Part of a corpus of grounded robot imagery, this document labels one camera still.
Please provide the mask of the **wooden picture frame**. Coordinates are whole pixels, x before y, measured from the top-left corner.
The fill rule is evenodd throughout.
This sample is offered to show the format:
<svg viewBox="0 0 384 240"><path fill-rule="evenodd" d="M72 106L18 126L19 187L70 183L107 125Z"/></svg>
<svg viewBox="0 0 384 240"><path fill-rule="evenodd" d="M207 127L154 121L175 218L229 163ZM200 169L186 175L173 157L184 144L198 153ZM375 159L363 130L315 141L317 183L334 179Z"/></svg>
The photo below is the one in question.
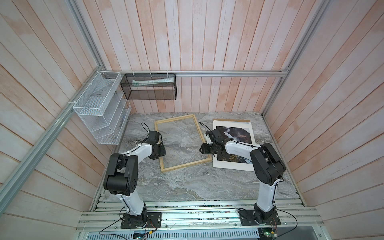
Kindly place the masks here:
<svg viewBox="0 0 384 240"><path fill-rule="evenodd" d="M196 115L189 114L154 122L155 130L164 131L164 137L170 140L166 147L171 148L171 156L160 157L162 173L211 163L212 155L203 155L199 147L206 140Z"/></svg>

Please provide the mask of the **waterfall photo print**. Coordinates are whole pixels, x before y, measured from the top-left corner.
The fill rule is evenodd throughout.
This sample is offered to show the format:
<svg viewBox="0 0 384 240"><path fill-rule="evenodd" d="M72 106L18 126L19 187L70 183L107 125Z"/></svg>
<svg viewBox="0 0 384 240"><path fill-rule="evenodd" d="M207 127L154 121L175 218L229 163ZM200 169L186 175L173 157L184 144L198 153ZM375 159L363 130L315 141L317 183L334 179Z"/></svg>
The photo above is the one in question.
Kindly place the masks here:
<svg viewBox="0 0 384 240"><path fill-rule="evenodd" d="M226 143L229 154L214 156L213 167L253 172L250 153L259 145L256 144L252 124L213 121L213 127L232 138Z"/></svg>

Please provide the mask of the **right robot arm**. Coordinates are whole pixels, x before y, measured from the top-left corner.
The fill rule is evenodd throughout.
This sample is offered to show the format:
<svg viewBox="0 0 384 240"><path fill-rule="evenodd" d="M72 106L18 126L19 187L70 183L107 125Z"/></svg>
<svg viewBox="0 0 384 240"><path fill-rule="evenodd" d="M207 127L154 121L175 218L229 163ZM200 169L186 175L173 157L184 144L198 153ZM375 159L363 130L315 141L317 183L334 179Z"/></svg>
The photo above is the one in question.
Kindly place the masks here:
<svg viewBox="0 0 384 240"><path fill-rule="evenodd" d="M243 208L237 210L242 226L280 225L275 197L277 186L283 181L286 166L275 148L269 143L262 145L241 143L222 134L218 129L206 131L205 139L206 142L200 147L202 154L227 153L243 157L253 164L260 183L259 195L253 210Z"/></svg>

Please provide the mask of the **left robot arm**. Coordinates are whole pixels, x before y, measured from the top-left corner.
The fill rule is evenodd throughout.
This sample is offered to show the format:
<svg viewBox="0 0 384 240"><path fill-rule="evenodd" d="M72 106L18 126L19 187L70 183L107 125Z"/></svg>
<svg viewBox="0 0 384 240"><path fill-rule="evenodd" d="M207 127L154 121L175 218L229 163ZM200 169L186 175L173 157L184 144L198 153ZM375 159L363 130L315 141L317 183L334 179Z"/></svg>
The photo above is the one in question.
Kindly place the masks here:
<svg viewBox="0 0 384 240"><path fill-rule="evenodd" d="M165 154L162 135L157 131L149 131L145 139L139 141L133 149L110 156L103 187L115 195L126 208L122 218L123 228L129 225L142 228L147 224L147 206L136 191L138 166L145 158L156 160Z"/></svg>

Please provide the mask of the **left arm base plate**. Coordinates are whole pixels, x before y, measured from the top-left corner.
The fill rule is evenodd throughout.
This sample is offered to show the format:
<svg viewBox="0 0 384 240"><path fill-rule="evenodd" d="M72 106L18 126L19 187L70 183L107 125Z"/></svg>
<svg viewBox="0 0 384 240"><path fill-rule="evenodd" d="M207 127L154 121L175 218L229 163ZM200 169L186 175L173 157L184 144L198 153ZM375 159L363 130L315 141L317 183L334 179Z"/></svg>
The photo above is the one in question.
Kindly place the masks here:
<svg viewBox="0 0 384 240"><path fill-rule="evenodd" d="M161 212L149 212L143 213L139 216L132 216L124 214L121 223L121 229L142 229L142 228L154 228L161 227L162 213Z"/></svg>

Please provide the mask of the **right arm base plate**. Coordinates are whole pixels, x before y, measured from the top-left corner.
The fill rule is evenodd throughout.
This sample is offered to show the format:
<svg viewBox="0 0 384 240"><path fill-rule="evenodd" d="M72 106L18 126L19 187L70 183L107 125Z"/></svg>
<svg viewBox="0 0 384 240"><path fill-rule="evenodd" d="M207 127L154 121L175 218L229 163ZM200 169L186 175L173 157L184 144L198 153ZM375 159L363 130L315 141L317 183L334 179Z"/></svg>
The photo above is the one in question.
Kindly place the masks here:
<svg viewBox="0 0 384 240"><path fill-rule="evenodd" d="M281 225L280 217L276 209L264 213L259 210L255 211L241 208L237 210L237 213L239 214L242 226Z"/></svg>

